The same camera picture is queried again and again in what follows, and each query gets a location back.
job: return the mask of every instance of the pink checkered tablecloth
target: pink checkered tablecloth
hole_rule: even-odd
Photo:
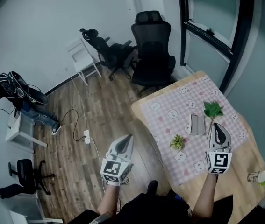
[[[189,135],[185,131],[189,114],[204,115],[203,101],[217,101],[223,106],[224,115],[216,117],[215,122],[229,132],[233,152],[247,139],[248,133],[237,112],[208,76],[141,104],[142,113],[158,145],[163,164],[170,172],[175,185],[187,182],[207,170],[204,152],[209,148],[207,132],[211,119],[205,116],[205,134],[202,136]],[[185,141],[180,151],[169,147],[176,134],[183,136]]]

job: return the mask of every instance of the person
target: person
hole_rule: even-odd
[[[218,175],[207,174],[192,215],[189,205],[179,200],[173,190],[170,190],[167,196],[157,196],[158,183],[154,180],[149,183],[146,194],[142,193],[128,202],[117,215],[120,188],[107,185],[97,210],[85,210],[68,224],[228,223],[232,214],[233,196],[217,201],[217,210],[214,210],[217,178]]]
[[[51,126],[52,135],[56,135],[61,129],[62,126],[59,123],[57,116],[51,115],[37,105],[31,103],[27,97],[9,98],[8,92],[0,82],[0,100],[3,97],[6,97],[10,102],[12,102],[15,108],[19,110],[23,115],[33,119],[35,122],[42,122],[46,125]]]

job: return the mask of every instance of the small potted plant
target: small potted plant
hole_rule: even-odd
[[[174,147],[178,150],[181,150],[183,147],[183,137],[179,134],[176,134],[174,139],[170,142],[170,147]]]

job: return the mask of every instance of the wooden floor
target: wooden floor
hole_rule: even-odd
[[[121,185],[120,199],[122,206],[146,192],[151,180],[158,181],[158,194],[164,195],[170,190],[162,164],[153,148],[153,137],[131,111],[131,104],[138,100],[136,93],[141,87],[132,84],[119,71],[113,81],[109,81],[109,70],[101,68],[102,77],[97,74],[88,77],[86,86],[81,78],[74,83],[82,97],[87,118],[87,129],[94,139],[100,154],[100,161],[105,156],[110,144],[115,139],[133,134],[134,166],[128,174],[128,185]],[[154,92],[148,90],[145,95]],[[86,130],[83,106],[75,87],[71,82],[63,85],[49,95],[47,110],[55,112],[61,119],[69,109],[76,109],[79,121],[75,137],[81,137]],[[51,128],[36,125],[35,138],[48,143],[48,147],[35,145],[34,164],[41,160],[43,174],[55,173],[55,178],[44,180],[51,195],[38,191],[46,217],[61,218],[65,223],[74,219],[85,209],[95,210],[103,197],[99,159],[93,143],[86,145],[84,139],[74,141],[72,134],[77,115],[71,112],[63,121],[63,127],[57,136],[51,135]]]

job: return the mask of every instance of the white cable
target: white cable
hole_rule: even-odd
[[[101,168],[100,155],[99,155],[99,152],[98,152],[98,149],[97,149],[97,147],[96,147],[96,145],[95,145],[94,140],[93,140],[91,137],[90,137],[90,139],[93,141],[93,144],[94,144],[95,149],[96,149],[96,151],[97,151],[98,160],[99,160],[99,169],[100,169],[100,168]],[[104,191],[104,193],[105,193],[105,189],[104,189],[104,181],[103,181],[103,177],[102,177],[102,176],[101,176],[101,180],[102,180],[103,191]]]
[[[81,103],[82,103],[82,109],[84,110],[84,117],[85,117],[85,120],[86,120],[86,114],[85,114],[85,106],[84,106],[84,102],[82,102],[82,98],[81,98],[81,96],[80,96],[80,93],[78,92],[78,89],[77,89],[77,87],[76,87],[76,85],[75,85],[75,83],[74,83],[74,81],[72,80],[72,82],[73,82],[73,85],[75,86],[75,89],[76,89],[76,91],[77,91],[77,93],[78,93],[78,95],[79,95],[79,97],[80,97],[80,101],[81,101]]]
[[[80,101],[81,101],[81,103],[82,103],[82,108],[83,108],[83,111],[84,111],[84,117],[85,117],[85,120],[86,120],[84,103],[83,103],[83,101],[82,101],[82,98],[81,98],[81,96],[80,96],[80,93],[79,93],[79,91],[78,91],[78,89],[77,89],[77,87],[76,87],[76,85],[75,85],[75,83],[74,83],[73,80],[72,80],[72,82],[73,82],[73,84],[74,84],[74,86],[75,86],[75,89],[76,89],[76,91],[77,91],[77,93],[78,93],[78,95],[79,95],[79,97],[80,97]],[[100,169],[100,168],[101,168],[100,155],[99,155],[99,152],[98,152],[98,149],[97,149],[97,147],[96,147],[96,145],[95,145],[94,140],[93,140],[91,137],[90,137],[90,139],[93,141],[93,144],[94,144],[95,149],[96,149],[96,151],[97,151],[98,160],[99,160],[99,169]],[[102,177],[102,176],[101,176],[101,180],[102,180],[103,191],[104,191],[104,193],[105,193],[104,181],[103,181],[103,177]],[[119,204],[119,209],[121,210],[121,205],[120,205],[120,190],[119,190],[119,196],[118,196],[118,204]]]

